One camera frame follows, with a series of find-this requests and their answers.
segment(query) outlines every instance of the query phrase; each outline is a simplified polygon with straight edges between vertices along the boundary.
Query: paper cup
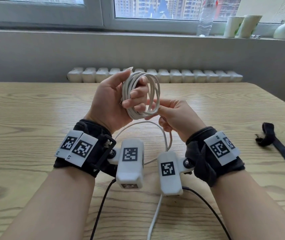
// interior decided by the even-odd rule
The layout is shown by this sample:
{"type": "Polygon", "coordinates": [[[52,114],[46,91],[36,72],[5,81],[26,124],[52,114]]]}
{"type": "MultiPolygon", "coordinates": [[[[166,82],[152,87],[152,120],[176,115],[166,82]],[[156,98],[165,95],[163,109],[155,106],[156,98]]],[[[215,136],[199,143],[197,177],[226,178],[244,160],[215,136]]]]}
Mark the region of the paper cup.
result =
{"type": "Polygon", "coordinates": [[[244,17],[228,17],[225,33],[223,36],[225,38],[234,38],[243,20],[244,20],[244,17]]]}
{"type": "Polygon", "coordinates": [[[262,16],[245,15],[239,30],[239,38],[250,38],[262,16]]]}

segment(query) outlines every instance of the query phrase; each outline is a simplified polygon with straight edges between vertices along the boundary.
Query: forearm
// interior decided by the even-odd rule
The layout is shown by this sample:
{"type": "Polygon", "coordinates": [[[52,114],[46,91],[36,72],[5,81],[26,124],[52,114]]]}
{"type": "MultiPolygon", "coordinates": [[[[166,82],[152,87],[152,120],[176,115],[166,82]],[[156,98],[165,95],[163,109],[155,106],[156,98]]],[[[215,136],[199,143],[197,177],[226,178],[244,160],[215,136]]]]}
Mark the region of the forearm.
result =
{"type": "Polygon", "coordinates": [[[285,210],[245,170],[221,176],[211,190],[233,240],[285,239],[285,210]]]}
{"type": "Polygon", "coordinates": [[[82,239],[94,186],[76,168],[54,169],[0,240],[82,239]]]}

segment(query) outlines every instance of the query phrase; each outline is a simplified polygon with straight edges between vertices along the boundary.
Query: hand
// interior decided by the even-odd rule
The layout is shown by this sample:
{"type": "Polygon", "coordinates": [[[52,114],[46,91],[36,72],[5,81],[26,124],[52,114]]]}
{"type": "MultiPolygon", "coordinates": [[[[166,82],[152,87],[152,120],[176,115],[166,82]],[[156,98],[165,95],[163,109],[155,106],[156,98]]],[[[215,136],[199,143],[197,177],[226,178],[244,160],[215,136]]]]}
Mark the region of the hand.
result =
{"type": "Polygon", "coordinates": [[[128,68],[123,72],[118,72],[101,82],[94,95],[90,110],[84,119],[106,127],[113,134],[132,122],[126,108],[134,107],[137,112],[145,111],[149,91],[148,81],[145,76],[140,78],[137,87],[131,91],[131,98],[123,101],[122,105],[120,104],[122,97],[121,83],[130,76],[131,69],[128,68]]]}
{"type": "Polygon", "coordinates": [[[147,117],[146,120],[160,115],[159,125],[164,131],[176,131],[183,142],[195,132],[206,127],[195,111],[184,100],[160,99],[157,114],[147,117]]]}

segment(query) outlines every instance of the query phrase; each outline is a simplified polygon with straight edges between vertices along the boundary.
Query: wooden table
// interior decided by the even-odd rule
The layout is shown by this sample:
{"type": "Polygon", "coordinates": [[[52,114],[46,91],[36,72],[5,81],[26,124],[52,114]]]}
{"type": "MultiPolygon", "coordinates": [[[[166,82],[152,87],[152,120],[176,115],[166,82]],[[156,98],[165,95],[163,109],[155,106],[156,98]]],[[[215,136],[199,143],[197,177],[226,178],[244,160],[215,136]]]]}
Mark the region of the wooden table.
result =
{"type": "MultiPolygon", "coordinates": [[[[0,235],[52,170],[54,153],[74,124],[88,111],[97,84],[0,82],[0,235]]],[[[255,134],[272,122],[285,145],[285,102],[248,83],[161,84],[163,97],[184,98],[207,125],[224,130],[240,148],[254,179],[285,209],[285,161],[270,146],[262,149],[255,134]]],[[[161,131],[154,125],[129,128],[118,139],[140,137],[145,160],[164,151],[161,131]]],[[[172,150],[184,156],[186,146],[173,133],[172,150]]],[[[144,169],[141,190],[111,187],[95,239],[146,239],[159,196],[156,162],[144,169]]],[[[193,175],[183,185],[200,193],[219,211],[209,187],[193,175]]],[[[89,210],[89,239],[102,196],[111,177],[100,173],[89,210]]],[[[194,194],[165,197],[152,239],[227,239],[215,216],[194,194]]]]}

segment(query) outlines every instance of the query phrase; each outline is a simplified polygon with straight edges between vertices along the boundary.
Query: plastic water bottle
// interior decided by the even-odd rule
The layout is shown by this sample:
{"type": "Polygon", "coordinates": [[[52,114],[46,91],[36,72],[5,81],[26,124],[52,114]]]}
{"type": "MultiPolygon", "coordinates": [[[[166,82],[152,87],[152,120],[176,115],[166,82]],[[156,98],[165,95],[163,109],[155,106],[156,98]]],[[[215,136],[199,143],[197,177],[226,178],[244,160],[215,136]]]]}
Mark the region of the plastic water bottle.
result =
{"type": "Polygon", "coordinates": [[[209,36],[217,6],[218,0],[204,0],[197,27],[197,36],[209,36]]]}

